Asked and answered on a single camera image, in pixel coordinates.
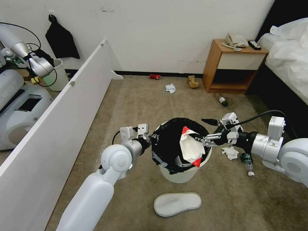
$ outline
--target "white trash can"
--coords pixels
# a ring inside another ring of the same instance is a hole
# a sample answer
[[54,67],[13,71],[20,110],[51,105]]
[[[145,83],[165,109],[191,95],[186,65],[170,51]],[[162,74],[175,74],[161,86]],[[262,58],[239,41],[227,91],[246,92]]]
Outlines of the white trash can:
[[[52,91],[62,91],[63,88],[68,83],[68,77],[65,73],[63,62],[61,59],[54,59],[55,70],[57,71],[57,80],[49,88]],[[55,71],[51,72],[48,76],[44,78],[47,85],[52,84],[56,79]]]
[[[200,167],[205,165],[205,163],[209,160],[211,154],[212,154],[212,148],[209,150],[209,153],[206,156],[205,160],[203,162],[201,162]],[[163,176],[167,180],[169,180],[173,183],[178,183],[178,184],[185,183],[185,182],[189,181],[199,170],[198,167],[192,167],[185,172],[170,175],[169,170],[162,167],[162,165],[159,165],[159,169],[160,169],[161,173],[163,174]]]

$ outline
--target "black baseboard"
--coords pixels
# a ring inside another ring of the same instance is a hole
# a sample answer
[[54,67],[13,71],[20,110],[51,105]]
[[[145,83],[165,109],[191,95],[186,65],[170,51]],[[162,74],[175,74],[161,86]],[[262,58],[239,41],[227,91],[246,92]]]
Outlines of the black baseboard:
[[185,77],[189,75],[194,75],[196,78],[202,78],[203,74],[194,74],[194,73],[168,73],[168,72],[129,72],[129,71],[115,71],[119,75],[145,75],[149,76],[150,74],[159,74],[161,76],[168,77]]

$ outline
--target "white wall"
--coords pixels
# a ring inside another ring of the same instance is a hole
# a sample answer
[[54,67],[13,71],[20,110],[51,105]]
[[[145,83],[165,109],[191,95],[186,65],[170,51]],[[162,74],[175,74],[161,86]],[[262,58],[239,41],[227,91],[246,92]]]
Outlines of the white wall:
[[[33,30],[42,49],[52,54],[45,33],[48,11],[74,36],[80,60],[65,58],[78,69],[107,37],[118,71],[203,73],[213,38],[227,32],[253,39],[274,0],[0,0],[10,23]],[[27,32],[18,34],[36,42]]]

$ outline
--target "white bedsheet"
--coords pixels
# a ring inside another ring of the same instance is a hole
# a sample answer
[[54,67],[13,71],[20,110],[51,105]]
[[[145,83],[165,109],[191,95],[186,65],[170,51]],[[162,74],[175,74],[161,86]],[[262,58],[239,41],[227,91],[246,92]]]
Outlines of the white bedsheet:
[[269,50],[265,64],[308,104],[308,48],[297,40],[269,33],[262,36],[259,44]]

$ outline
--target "nightstand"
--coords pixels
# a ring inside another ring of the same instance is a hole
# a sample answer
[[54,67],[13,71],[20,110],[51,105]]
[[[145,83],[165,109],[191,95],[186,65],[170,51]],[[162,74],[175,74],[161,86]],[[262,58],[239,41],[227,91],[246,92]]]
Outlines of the nightstand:
[[252,47],[236,52],[224,47],[223,42],[212,42],[202,78],[206,92],[244,94],[269,52]]

